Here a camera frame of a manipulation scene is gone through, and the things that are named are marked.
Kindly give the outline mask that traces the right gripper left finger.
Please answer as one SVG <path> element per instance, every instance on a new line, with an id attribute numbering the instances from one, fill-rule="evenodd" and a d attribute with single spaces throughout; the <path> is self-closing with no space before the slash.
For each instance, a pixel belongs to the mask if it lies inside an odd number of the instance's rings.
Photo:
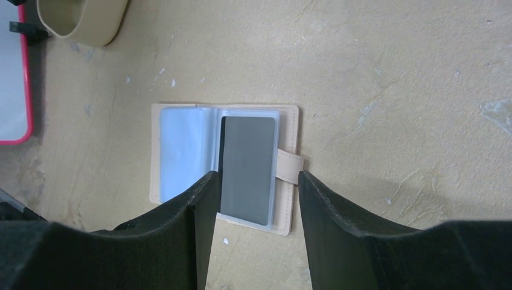
<path id="1" fill-rule="evenodd" d="M 205 289 L 220 176 L 113 230 L 1 221 L 2 289 Z"/>

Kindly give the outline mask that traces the black board clip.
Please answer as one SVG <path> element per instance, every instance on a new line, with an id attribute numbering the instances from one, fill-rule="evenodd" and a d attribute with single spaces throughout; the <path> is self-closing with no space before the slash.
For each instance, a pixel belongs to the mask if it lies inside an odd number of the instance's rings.
<path id="1" fill-rule="evenodd" d="M 35 24 L 10 21 L 9 30 L 10 32 L 25 36 L 29 45 L 38 44 L 50 38 L 46 30 L 39 28 Z"/>

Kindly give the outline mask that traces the black credit card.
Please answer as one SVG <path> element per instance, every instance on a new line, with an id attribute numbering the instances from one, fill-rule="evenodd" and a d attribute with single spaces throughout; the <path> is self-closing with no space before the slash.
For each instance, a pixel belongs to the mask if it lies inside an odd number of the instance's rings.
<path id="1" fill-rule="evenodd" d="M 267 228 L 274 198 L 275 119 L 223 117 L 222 129 L 220 212 Z"/>

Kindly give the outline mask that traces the blue credit card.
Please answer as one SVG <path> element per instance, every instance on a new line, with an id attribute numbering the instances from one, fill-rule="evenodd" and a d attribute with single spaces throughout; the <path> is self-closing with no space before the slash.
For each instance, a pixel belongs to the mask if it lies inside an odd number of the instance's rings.
<path id="1" fill-rule="evenodd" d="M 167 202 L 217 169 L 217 110 L 167 107 L 160 112 L 159 199 Z"/>

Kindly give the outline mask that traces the beige plastic tray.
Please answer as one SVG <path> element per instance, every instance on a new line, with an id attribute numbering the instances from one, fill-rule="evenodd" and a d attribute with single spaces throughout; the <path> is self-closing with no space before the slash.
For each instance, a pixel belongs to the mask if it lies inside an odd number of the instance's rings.
<path id="1" fill-rule="evenodd" d="M 120 28 L 128 0 L 37 0 L 42 24 L 61 39 L 90 47 L 110 43 Z"/>

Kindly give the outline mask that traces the beige leather card holder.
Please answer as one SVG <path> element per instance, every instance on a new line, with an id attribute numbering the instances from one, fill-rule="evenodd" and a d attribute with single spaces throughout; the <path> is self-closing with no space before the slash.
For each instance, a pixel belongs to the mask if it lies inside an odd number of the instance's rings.
<path id="1" fill-rule="evenodd" d="M 217 216 L 230 224 L 267 231 L 280 236 L 287 236 L 291 231 L 294 187 L 298 185 L 298 174 L 304 168 L 304 158 L 297 154 L 299 132 L 299 108 L 295 105 L 258 105 L 258 104 L 193 104 L 193 103 L 157 103 L 152 105 L 152 154 L 150 166 L 149 200 L 154 204 L 162 204 L 159 199 L 160 182 L 160 112 L 167 107 L 208 107 L 217 110 L 216 153 L 217 169 L 219 169 L 220 121 L 225 116 L 271 117 L 279 113 L 276 123 L 278 129 L 277 170 L 272 223 L 269 227 L 258 227 L 255 224 L 219 213 Z"/>

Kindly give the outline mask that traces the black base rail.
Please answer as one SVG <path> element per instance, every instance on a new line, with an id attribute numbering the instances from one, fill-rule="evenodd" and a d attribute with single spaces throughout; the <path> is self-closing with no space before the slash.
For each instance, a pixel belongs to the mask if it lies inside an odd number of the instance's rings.
<path id="1" fill-rule="evenodd" d="M 1 221 L 46 221 L 46 219 L 1 189 Z"/>

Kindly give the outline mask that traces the white board with pink frame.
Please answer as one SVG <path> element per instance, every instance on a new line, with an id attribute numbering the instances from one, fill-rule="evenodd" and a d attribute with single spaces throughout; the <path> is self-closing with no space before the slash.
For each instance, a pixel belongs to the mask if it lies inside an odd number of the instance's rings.
<path id="1" fill-rule="evenodd" d="M 1 1 L 1 144 L 15 145 L 33 133 L 28 40 L 10 31 L 25 21 L 25 7 Z"/>

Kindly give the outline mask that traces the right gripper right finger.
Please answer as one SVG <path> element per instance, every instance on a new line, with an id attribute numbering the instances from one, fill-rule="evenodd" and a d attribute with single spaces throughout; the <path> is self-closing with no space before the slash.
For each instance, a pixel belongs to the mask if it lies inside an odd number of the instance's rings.
<path id="1" fill-rule="evenodd" d="M 426 230 L 380 217 L 310 172 L 298 176 L 313 289 L 510 289 L 511 222 Z"/>

